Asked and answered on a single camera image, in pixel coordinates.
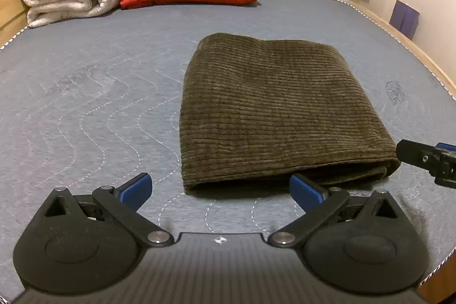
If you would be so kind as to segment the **brown corduroy pants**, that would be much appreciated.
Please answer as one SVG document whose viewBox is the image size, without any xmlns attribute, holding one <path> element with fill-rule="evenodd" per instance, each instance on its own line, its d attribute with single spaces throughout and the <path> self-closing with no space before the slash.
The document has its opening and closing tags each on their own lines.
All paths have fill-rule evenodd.
<svg viewBox="0 0 456 304">
<path fill-rule="evenodd" d="M 400 166 L 342 55 L 305 40 L 203 38 L 185 73 L 179 138 L 187 190 L 280 187 L 294 173 L 321 186 L 357 186 Z"/>
</svg>

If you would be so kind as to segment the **purple folded cloth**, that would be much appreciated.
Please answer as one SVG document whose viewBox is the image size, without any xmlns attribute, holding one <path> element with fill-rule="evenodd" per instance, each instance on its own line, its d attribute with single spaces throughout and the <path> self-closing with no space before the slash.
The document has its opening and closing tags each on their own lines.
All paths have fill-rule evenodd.
<svg viewBox="0 0 456 304">
<path fill-rule="evenodd" d="M 412 40 L 419 24 L 419 17 L 420 12 L 417 12 L 408 4 L 396 0 L 389 23 Z"/>
</svg>

